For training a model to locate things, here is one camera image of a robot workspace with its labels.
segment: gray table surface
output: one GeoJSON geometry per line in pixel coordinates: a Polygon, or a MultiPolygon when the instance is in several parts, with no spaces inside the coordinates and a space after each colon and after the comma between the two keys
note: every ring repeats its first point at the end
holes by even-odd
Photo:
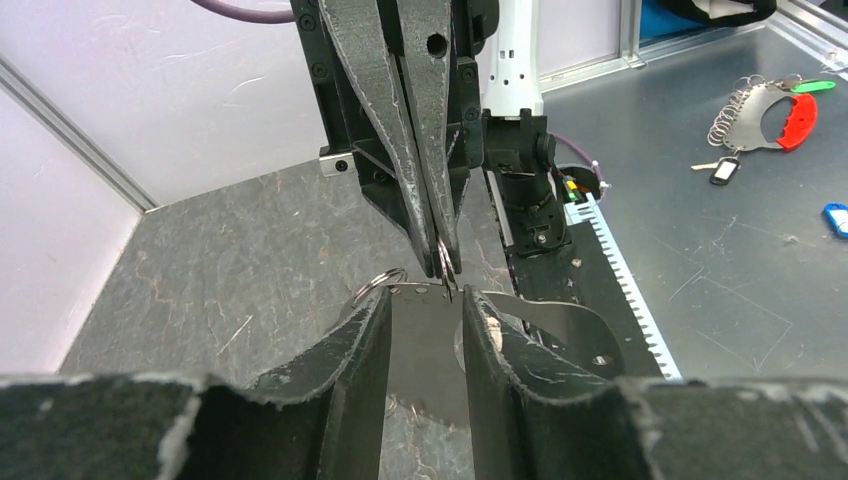
{"type": "MultiPolygon", "coordinates": [[[[797,152],[746,155],[730,186],[689,170],[720,155],[706,129],[736,78],[817,67],[761,30],[546,98],[551,130],[602,162],[604,214],[686,376],[845,375],[848,244],[820,211],[848,201],[848,90],[820,97],[797,152]]],[[[463,212],[461,282],[508,291],[479,172],[463,212]]],[[[205,369],[243,385],[315,343],[355,289],[396,266],[419,271],[351,175],[324,179],[310,162],[201,195],[144,217],[61,371],[205,369]]],[[[398,408],[381,478],[473,478],[469,432],[417,427],[398,408]]]]}

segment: white plastic housing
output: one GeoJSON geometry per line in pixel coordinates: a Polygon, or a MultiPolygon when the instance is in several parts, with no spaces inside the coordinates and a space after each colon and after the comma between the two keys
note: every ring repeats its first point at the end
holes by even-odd
{"type": "Polygon", "coordinates": [[[492,40],[489,85],[483,108],[493,117],[517,117],[522,108],[543,114],[536,72],[538,0],[500,0],[500,23],[492,40]]]}

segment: gold key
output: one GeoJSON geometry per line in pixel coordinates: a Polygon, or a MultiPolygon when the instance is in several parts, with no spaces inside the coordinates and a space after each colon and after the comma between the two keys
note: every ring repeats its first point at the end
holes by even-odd
{"type": "Polygon", "coordinates": [[[712,170],[718,167],[718,162],[702,163],[701,165],[692,165],[692,170],[712,170]]]}

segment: cable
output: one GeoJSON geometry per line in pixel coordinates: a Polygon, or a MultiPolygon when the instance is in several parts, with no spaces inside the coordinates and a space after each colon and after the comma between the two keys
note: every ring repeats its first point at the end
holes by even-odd
{"type": "Polygon", "coordinates": [[[191,0],[191,2],[212,13],[217,13],[218,15],[240,22],[263,23],[266,25],[294,22],[294,12],[291,10],[265,12],[237,7],[220,0],[191,0]]]}
{"type": "Polygon", "coordinates": [[[610,187],[610,184],[604,181],[604,174],[601,172],[601,165],[598,163],[598,161],[594,160],[589,155],[589,153],[586,152],[586,150],[580,148],[580,146],[574,143],[573,140],[569,140],[567,137],[564,137],[558,133],[551,133],[551,135],[553,135],[557,142],[562,143],[568,148],[570,148],[574,153],[577,154],[578,157],[580,157],[580,160],[582,160],[583,163],[589,166],[595,176],[598,177],[598,182],[600,182],[601,196],[603,196],[606,190],[610,187]]]}

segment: white measuring strip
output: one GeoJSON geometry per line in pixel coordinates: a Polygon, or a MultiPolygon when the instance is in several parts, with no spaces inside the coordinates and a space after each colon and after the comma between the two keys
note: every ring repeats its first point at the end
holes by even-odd
{"type": "Polygon", "coordinates": [[[589,201],[586,203],[580,205],[569,203],[565,205],[565,212],[571,220],[569,223],[590,222],[592,224],[592,228],[595,229],[595,234],[598,236],[598,241],[600,241],[601,247],[604,250],[604,255],[607,256],[612,271],[615,272],[615,278],[618,280],[618,284],[621,285],[621,290],[630,303],[633,314],[636,315],[636,320],[642,328],[642,335],[645,336],[645,341],[648,342],[648,350],[654,354],[660,371],[667,379],[682,378],[680,370],[677,369],[677,364],[674,363],[674,357],[671,356],[671,351],[665,344],[662,333],[660,333],[660,329],[654,321],[654,316],[651,315],[648,304],[642,298],[642,292],[639,291],[639,287],[633,279],[633,274],[627,267],[624,256],[621,254],[621,250],[618,249],[618,245],[615,243],[615,238],[613,238],[603,214],[598,209],[598,204],[595,202],[592,194],[587,194],[587,197],[589,201]]]}

